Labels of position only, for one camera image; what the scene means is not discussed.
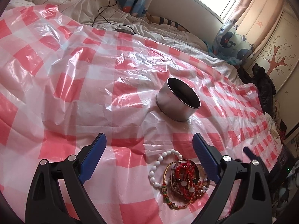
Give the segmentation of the striped pillow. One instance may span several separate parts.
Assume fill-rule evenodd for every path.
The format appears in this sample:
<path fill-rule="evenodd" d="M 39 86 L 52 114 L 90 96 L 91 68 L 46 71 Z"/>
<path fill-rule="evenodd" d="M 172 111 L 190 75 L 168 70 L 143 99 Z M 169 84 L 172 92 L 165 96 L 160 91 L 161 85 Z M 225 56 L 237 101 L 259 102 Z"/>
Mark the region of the striped pillow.
<path fill-rule="evenodd" d="M 145 15 L 146 15 L 146 18 L 149 20 L 150 23 L 159 24 L 159 25 L 167 24 L 169 26 L 175 27 L 179 31 L 189 32 L 185 27 L 183 27 L 179 23 L 174 22 L 172 20 L 166 19 L 164 17 L 152 16 L 148 12 L 146 12 Z"/>

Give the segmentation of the round metal tin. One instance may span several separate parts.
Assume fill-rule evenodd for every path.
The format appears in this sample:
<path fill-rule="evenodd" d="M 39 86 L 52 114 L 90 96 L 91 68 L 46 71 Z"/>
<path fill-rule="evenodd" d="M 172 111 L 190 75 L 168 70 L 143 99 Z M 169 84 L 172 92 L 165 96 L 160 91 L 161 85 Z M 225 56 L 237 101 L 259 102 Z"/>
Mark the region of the round metal tin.
<path fill-rule="evenodd" d="M 170 77 L 156 94 L 159 109 L 169 118 L 187 121 L 200 107 L 195 91 L 180 79 Z"/>

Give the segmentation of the pink checkered plastic sheet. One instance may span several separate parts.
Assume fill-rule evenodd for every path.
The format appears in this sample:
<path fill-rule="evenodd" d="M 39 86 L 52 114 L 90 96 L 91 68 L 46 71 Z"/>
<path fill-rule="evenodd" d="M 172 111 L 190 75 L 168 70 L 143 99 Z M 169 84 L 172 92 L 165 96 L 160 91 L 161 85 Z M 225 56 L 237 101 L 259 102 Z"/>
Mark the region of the pink checkered plastic sheet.
<path fill-rule="evenodd" d="M 201 107 L 184 122 L 165 115 L 156 94 L 166 80 L 190 86 Z M 200 133 L 219 152 L 268 169 L 281 152 L 253 84 L 236 86 L 203 61 L 138 35 L 80 25 L 55 5 L 16 7 L 1 16 L 1 192 L 20 217 L 39 162 L 77 154 L 99 133 L 107 147 L 90 180 L 107 223 L 191 223 L 205 194 L 173 211 L 149 180 L 167 150 L 197 161 Z"/>

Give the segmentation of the black clothing pile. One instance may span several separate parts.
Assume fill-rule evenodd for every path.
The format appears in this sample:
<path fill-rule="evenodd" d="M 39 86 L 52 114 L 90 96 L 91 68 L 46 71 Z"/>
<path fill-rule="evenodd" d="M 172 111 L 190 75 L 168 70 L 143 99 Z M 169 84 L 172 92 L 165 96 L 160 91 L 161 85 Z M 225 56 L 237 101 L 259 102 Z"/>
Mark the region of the black clothing pile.
<path fill-rule="evenodd" d="M 244 84 L 253 83 L 258 90 L 258 98 L 264 114 L 274 115 L 274 95 L 276 95 L 276 88 L 265 72 L 264 67 L 260 67 L 257 63 L 252 67 L 253 76 L 251 77 L 245 69 L 240 66 L 237 69 L 238 75 Z"/>

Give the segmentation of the right whale curtain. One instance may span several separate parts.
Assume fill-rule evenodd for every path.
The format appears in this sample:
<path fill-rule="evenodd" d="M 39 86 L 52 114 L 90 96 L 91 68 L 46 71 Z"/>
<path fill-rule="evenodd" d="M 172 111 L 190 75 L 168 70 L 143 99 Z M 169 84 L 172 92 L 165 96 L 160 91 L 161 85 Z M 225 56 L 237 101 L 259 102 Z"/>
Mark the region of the right whale curtain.
<path fill-rule="evenodd" d="M 230 19 L 218 31 L 212 45 L 206 43 L 208 55 L 226 61 L 235 67 L 241 66 L 254 51 L 246 35 L 237 33 L 236 19 Z"/>

